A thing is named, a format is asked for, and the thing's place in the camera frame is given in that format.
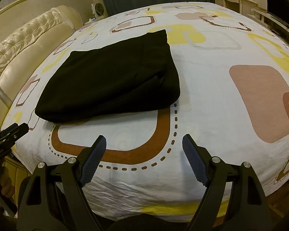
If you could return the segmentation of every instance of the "hand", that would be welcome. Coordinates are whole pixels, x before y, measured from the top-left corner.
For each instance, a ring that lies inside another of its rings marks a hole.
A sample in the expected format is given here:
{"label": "hand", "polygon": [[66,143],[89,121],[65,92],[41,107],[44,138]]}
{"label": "hand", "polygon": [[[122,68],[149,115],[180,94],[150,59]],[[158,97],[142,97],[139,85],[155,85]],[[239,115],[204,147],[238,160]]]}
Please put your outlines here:
{"label": "hand", "polygon": [[12,186],[12,180],[8,176],[8,169],[6,167],[2,167],[3,162],[4,160],[0,160],[0,185],[2,187],[1,193],[3,196],[6,196],[13,201],[11,197],[15,192],[15,187]]}

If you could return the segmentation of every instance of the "folded black fabric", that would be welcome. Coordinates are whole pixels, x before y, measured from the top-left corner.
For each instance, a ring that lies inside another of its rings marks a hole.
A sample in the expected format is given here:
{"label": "folded black fabric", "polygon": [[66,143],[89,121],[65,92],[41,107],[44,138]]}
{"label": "folded black fabric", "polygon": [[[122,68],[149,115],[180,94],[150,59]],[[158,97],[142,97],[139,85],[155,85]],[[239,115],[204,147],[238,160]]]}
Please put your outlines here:
{"label": "folded black fabric", "polygon": [[165,30],[101,49],[73,51],[50,78],[35,114],[64,123],[99,115],[157,110],[180,96]]}

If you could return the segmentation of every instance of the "tv screen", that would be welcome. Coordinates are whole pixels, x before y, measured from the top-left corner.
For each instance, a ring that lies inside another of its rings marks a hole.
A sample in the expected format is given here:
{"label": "tv screen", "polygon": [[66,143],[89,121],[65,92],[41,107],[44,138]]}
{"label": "tv screen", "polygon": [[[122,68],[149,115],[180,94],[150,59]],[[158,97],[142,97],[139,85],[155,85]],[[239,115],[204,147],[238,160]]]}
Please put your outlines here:
{"label": "tv screen", "polygon": [[289,24],[288,0],[267,0],[267,11]]}

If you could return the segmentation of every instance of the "white bedsheet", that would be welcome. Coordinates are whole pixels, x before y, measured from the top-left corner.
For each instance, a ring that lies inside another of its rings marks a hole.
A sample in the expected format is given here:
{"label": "white bedsheet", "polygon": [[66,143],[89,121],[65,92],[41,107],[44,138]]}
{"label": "white bedsheet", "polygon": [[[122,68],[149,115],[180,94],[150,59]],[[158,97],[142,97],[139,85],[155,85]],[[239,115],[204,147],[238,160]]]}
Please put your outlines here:
{"label": "white bedsheet", "polygon": [[[43,88],[71,51],[161,29],[167,30],[181,88],[168,109],[69,126],[34,114]],[[289,47],[277,36],[216,4],[169,3],[114,15],[75,32],[36,69],[2,129],[13,122],[29,124],[13,152],[30,172],[40,161],[63,163],[104,135],[107,154],[83,189],[92,210],[114,220],[149,213],[189,221],[205,187],[183,153],[182,137],[189,133],[226,163],[250,162],[269,195],[289,178],[288,101]],[[230,187],[219,215],[226,211]]]}

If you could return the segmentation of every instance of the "cream leather headboard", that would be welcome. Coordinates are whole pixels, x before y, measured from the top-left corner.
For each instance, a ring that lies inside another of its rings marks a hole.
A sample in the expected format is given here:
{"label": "cream leather headboard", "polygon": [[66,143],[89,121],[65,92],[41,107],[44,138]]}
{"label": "cream leather headboard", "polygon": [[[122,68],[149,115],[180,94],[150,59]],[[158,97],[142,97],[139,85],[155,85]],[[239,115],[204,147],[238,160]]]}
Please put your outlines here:
{"label": "cream leather headboard", "polygon": [[[79,13],[61,5],[32,19],[0,43],[0,87],[12,101],[46,57],[80,27]],[[7,113],[0,100],[0,128]]]}

